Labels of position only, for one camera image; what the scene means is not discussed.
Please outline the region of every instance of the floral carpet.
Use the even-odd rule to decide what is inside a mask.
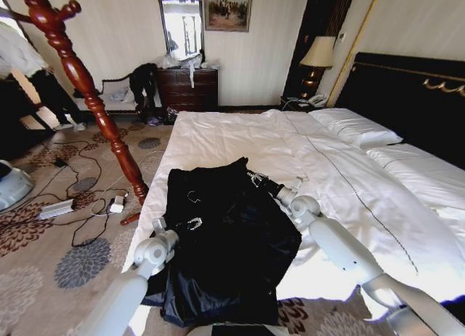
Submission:
[[[163,155],[154,151],[164,151],[172,127],[149,127],[127,119],[117,124],[149,185]],[[56,167],[57,157],[68,166]],[[84,132],[57,132],[12,163],[29,173],[35,187],[19,204],[0,213],[0,336],[74,335],[121,271],[137,223],[119,222],[140,211],[140,205],[124,177],[103,192],[122,174],[94,124]],[[108,202],[126,192],[124,211],[111,214],[103,231],[106,216],[91,217],[91,210],[104,207],[100,197]],[[70,198],[74,212],[36,220],[43,206]],[[346,302],[294,298],[278,306],[279,322],[291,333],[392,335],[386,323],[364,321],[370,315],[357,290]],[[159,309],[152,308],[144,335],[187,332],[163,321]]]

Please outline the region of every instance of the framed painting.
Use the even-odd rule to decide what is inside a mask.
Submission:
[[[204,0],[206,31],[248,32],[252,0]]]

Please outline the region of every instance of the black headboard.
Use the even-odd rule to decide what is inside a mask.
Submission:
[[[336,107],[465,169],[465,62],[359,52]]]

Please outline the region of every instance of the white duvet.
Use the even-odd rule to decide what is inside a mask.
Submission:
[[[305,177],[299,194],[316,198],[323,213],[342,223],[397,280],[438,301],[465,294],[465,247],[453,230],[364,152],[338,140],[311,115],[297,112],[181,112],[142,208],[126,267],[135,247],[152,232],[152,221],[165,212],[171,169],[217,167],[242,156],[249,169],[278,183],[292,186],[296,177]],[[302,231],[302,245],[277,294],[279,299],[346,300],[355,286]],[[373,316],[380,316],[382,310],[365,301]],[[134,317],[135,332],[143,330],[146,313],[140,308]]]

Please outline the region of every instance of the telephone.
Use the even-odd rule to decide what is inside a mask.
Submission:
[[[326,102],[328,101],[328,96],[325,94],[315,95],[308,100],[308,103],[314,107],[324,107]]]

